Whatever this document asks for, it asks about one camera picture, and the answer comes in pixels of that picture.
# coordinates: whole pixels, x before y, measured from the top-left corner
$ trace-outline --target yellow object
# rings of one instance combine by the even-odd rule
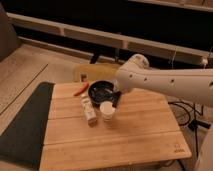
[[[79,65],[73,71],[73,79],[75,82],[79,82],[81,75],[85,74],[88,81],[110,80],[114,78],[119,67],[119,64],[110,63]]]

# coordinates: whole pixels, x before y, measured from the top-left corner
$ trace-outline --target dark gray mat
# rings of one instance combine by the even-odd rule
[[[53,85],[40,83],[0,136],[1,158],[39,168]]]

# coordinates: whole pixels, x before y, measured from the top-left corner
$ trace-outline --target wooden tabletop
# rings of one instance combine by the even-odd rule
[[[134,89],[122,95],[114,119],[89,127],[74,92],[82,83],[56,84],[40,170],[89,170],[186,158],[191,152],[165,97]]]

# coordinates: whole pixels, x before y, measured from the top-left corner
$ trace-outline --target white cup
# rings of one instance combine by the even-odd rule
[[[102,113],[103,120],[108,122],[112,119],[115,113],[115,108],[110,101],[104,101],[100,104],[100,111]]]

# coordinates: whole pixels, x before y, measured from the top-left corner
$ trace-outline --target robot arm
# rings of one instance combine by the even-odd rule
[[[213,107],[213,69],[150,70],[136,54],[118,69],[116,80],[122,92],[143,88]]]

